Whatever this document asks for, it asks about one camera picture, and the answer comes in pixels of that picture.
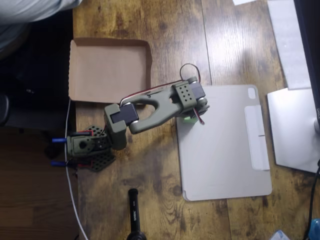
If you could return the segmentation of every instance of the white cable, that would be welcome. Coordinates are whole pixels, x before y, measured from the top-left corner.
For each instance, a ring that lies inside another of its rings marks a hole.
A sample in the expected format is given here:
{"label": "white cable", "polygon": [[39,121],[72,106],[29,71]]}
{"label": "white cable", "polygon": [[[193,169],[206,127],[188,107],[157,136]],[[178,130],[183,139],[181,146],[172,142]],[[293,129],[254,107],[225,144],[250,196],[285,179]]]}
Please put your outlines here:
{"label": "white cable", "polygon": [[[68,111],[66,113],[66,120],[65,120],[65,133],[64,133],[64,137],[67,138],[67,132],[68,132],[68,119],[69,119],[69,113],[70,113],[70,104],[71,104],[71,99],[69,98],[69,104],[68,104]],[[67,163],[67,143],[64,143],[64,160]],[[88,240],[88,237],[81,225],[78,213],[77,213],[77,208],[76,208],[76,204],[75,204],[75,200],[74,200],[74,195],[72,193],[72,187],[71,187],[71,182],[70,182],[70,177],[69,177],[69,171],[68,171],[68,166],[67,164],[65,165],[65,171],[66,171],[66,178],[68,179],[68,184],[69,184],[69,190],[70,190],[70,195],[71,195],[71,201],[72,201],[72,205],[73,205],[73,209],[74,209],[74,214],[76,217],[76,220],[79,224],[79,227],[81,229],[81,232],[85,238],[85,240]]]}

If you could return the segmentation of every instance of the monitor stand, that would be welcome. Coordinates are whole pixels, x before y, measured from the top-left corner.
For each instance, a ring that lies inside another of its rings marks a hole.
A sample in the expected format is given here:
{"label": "monitor stand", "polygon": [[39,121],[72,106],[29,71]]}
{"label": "monitor stand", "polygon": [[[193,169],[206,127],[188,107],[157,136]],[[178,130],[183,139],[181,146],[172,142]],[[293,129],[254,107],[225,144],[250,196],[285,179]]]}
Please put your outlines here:
{"label": "monitor stand", "polygon": [[267,98],[276,164],[315,173],[320,131],[312,90],[285,88]]}

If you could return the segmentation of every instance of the white paper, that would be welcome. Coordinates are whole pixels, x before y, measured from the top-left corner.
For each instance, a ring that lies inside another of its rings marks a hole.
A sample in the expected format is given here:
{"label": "white paper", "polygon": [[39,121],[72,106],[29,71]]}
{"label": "white paper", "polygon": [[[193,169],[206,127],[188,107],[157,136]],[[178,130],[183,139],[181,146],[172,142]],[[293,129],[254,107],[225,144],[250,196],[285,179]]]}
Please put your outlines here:
{"label": "white paper", "polygon": [[288,89],[310,88],[310,77],[294,1],[269,0],[268,7]]}
{"label": "white paper", "polygon": [[234,5],[246,4],[253,2],[255,0],[233,0]]}
{"label": "white paper", "polygon": [[278,230],[269,240],[290,240],[283,231]]}

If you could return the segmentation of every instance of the robotic arm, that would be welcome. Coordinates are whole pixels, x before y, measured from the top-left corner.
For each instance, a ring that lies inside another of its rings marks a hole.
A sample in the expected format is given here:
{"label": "robotic arm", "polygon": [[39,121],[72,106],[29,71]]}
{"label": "robotic arm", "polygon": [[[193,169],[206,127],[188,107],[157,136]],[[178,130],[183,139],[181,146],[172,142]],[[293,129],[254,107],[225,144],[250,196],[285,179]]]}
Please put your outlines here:
{"label": "robotic arm", "polygon": [[[200,116],[209,108],[205,96],[198,79],[191,77],[165,89],[134,94],[122,100],[120,105],[110,104],[104,108],[104,130],[92,125],[84,132],[68,136],[68,154],[81,161],[78,167],[100,171],[115,160],[111,149],[122,150],[127,146],[127,127],[132,134],[138,134],[160,126],[173,117],[188,118],[193,122],[199,119],[201,122]],[[139,120],[137,104],[152,105],[155,111],[146,119]]]}

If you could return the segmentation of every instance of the black chair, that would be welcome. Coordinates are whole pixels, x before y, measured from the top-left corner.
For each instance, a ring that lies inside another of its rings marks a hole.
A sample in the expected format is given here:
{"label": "black chair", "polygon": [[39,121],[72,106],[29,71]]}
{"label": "black chair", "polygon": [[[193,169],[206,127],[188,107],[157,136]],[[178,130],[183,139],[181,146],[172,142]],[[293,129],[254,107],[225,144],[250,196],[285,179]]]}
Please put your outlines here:
{"label": "black chair", "polygon": [[72,38],[72,11],[63,11],[32,23],[26,42],[0,61],[0,126],[64,128]]}

